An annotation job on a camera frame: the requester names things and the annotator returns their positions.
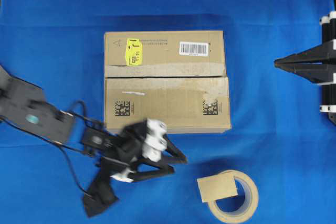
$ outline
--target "masking tape roll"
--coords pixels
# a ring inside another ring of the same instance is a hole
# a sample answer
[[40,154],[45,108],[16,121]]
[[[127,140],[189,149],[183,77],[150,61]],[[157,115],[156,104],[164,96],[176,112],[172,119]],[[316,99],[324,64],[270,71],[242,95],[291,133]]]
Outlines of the masking tape roll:
[[241,223],[248,220],[256,211],[259,203],[259,193],[256,184],[245,173],[237,170],[225,170],[220,174],[231,173],[235,180],[240,182],[245,192],[245,201],[243,205],[233,212],[223,212],[217,206],[216,201],[209,201],[207,204],[210,211],[217,219],[224,223]]

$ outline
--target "blue fabric surface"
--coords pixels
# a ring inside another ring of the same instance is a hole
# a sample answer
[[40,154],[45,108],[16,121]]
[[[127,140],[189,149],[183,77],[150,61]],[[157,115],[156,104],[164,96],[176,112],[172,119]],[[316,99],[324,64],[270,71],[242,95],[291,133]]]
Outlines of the blue fabric surface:
[[[319,112],[320,88],[273,64],[318,45],[319,18],[332,9],[332,0],[2,0],[0,63],[43,87],[55,106],[81,99],[98,119],[104,32],[222,29],[233,129],[171,135],[189,165],[147,182],[113,182],[121,200],[87,219],[61,153],[0,125],[1,223],[219,223],[196,178],[225,169],[259,188],[246,223],[335,223],[336,128]],[[93,160],[70,157],[87,187]]]

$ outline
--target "barcode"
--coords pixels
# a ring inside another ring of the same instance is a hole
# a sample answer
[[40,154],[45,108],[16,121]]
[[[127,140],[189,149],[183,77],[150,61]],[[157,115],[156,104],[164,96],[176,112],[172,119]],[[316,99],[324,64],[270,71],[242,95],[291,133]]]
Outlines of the barcode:
[[180,42],[180,55],[208,56],[208,43]]

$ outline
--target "warning symbol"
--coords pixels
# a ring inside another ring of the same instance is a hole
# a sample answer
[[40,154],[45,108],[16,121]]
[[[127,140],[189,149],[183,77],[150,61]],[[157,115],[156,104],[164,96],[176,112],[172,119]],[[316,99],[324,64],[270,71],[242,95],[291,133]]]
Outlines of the warning symbol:
[[120,41],[121,41],[121,39],[116,40],[115,42],[113,42],[113,44],[115,44],[117,47],[120,47]]

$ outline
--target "cardboard piece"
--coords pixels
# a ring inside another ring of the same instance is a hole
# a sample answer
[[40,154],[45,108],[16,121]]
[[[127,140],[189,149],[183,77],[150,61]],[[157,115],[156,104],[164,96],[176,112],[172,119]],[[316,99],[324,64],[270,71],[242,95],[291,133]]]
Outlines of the cardboard piece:
[[234,174],[231,172],[198,178],[197,183],[203,203],[238,195]]
[[145,118],[169,133],[231,128],[222,31],[106,33],[104,69],[111,132]]

